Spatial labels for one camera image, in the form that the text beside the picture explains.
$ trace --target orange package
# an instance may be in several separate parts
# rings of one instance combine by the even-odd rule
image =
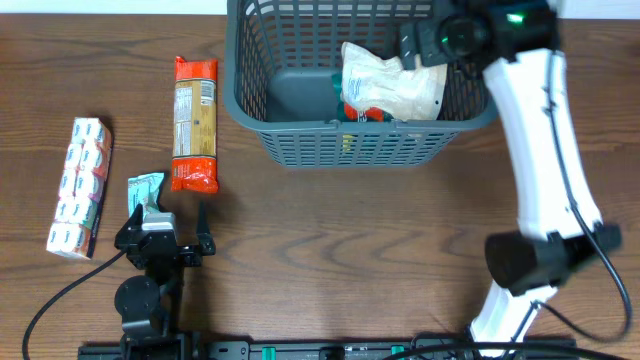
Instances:
[[[218,60],[176,57],[171,191],[218,192],[216,83]]]

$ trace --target metal base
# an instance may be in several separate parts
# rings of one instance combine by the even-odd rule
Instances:
[[[433,338],[421,338],[416,341],[416,347],[429,345],[450,344],[460,341],[460,338],[435,335]],[[576,346],[575,340],[562,338],[532,338],[526,342],[548,343],[554,345]],[[250,344],[246,341],[212,342],[204,346],[202,357],[193,359],[207,360],[380,360],[389,355],[409,350],[410,341],[384,342],[325,342],[325,343],[264,343]],[[182,359],[175,357],[175,352],[158,355],[158,348],[154,349],[150,359]],[[92,347],[83,346],[78,349],[78,360],[122,360],[119,346]],[[471,351],[456,353],[425,354],[429,360],[474,360],[480,359],[478,354]],[[132,357],[129,360],[144,359]],[[524,352],[516,356],[518,360],[578,360],[575,357],[549,356],[535,352]]]

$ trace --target wooden surface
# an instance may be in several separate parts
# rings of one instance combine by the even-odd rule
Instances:
[[[127,178],[170,166],[173,58],[222,60],[225,26],[225,17],[209,16],[0,15],[0,357],[18,358],[36,311],[116,253]],[[639,308],[640,22],[567,21],[564,28],[585,171],[604,217],[622,225],[624,250],[613,261]],[[459,136],[415,169],[290,171],[229,118],[218,96],[222,191],[204,198],[219,252],[186,271],[183,329],[255,340],[463,330],[490,284],[485,237],[516,228],[499,122]],[[72,119],[83,115],[108,117],[115,130],[90,262],[44,249]],[[199,198],[161,197],[184,234],[194,229]],[[33,358],[72,358],[83,342],[117,341],[113,296],[138,273],[122,259],[59,301],[35,329]],[[600,264],[551,303],[601,333],[622,321]],[[543,313],[532,333],[571,331]],[[578,343],[640,358],[638,327],[623,343]]]

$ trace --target green light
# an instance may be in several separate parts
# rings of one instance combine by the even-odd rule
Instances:
[[[520,14],[507,14],[507,20],[514,24],[522,24],[524,22],[524,15]]]

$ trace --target label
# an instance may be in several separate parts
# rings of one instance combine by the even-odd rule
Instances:
[[[183,80],[176,83],[173,104],[173,156],[216,156],[216,83]]]

